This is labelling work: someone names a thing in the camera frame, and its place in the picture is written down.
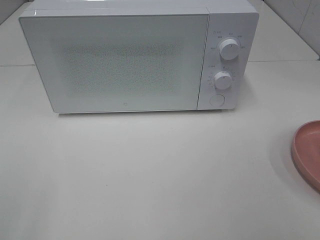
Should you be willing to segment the round white door-release button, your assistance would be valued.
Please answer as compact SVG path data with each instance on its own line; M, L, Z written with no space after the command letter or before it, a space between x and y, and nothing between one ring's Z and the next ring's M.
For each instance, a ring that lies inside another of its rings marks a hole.
M226 98L222 94L213 95L209 103L214 109L221 109L221 107L225 104Z

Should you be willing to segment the white microwave door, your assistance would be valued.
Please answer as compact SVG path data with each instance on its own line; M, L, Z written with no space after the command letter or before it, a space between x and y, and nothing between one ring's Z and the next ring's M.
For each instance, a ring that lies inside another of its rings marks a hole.
M19 21L55 113L197 108L205 14Z

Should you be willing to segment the pink round plate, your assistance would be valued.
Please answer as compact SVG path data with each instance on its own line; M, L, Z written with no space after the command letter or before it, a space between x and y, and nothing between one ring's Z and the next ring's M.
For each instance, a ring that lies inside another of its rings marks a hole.
M320 191L320 121L301 125L291 143L292 162L301 177L317 192Z

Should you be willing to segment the lower white microwave knob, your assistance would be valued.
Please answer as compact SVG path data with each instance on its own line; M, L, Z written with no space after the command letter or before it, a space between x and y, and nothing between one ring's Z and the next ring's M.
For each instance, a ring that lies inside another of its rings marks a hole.
M226 90L232 85L233 78L228 71L220 71L212 77L211 82L216 89Z

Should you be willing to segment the white microwave knob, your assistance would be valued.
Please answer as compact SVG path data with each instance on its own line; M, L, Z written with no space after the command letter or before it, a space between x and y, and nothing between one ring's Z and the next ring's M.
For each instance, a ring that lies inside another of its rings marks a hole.
M227 61L237 58L240 48L240 42L234 37L226 37L218 43L219 54Z
M211 82L216 89L226 90L232 85L233 78L228 71L220 71L212 77Z

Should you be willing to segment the upper white microwave knob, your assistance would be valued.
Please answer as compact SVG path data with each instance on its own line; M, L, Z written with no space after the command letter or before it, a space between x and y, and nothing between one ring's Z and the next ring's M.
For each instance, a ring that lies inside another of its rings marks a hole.
M226 37L218 43L219 54L227 61L237 58L240 48L240 42L234 37Z

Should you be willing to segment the white microwave oven body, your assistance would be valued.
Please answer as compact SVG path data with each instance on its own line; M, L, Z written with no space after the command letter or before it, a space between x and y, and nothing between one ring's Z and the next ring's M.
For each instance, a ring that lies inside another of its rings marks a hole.
M193 110L231 110L235 108L241 82L254 40L259 13L246 0L36 0L19 17L126 17L207 15L207 33L203 54L197 107ZM240 43L239 55L224 60L218 44L224 38L236 38ZM228 89L216 89L213 76L229 72L232 84ZM214 109L210 99L223 95L225 103Z

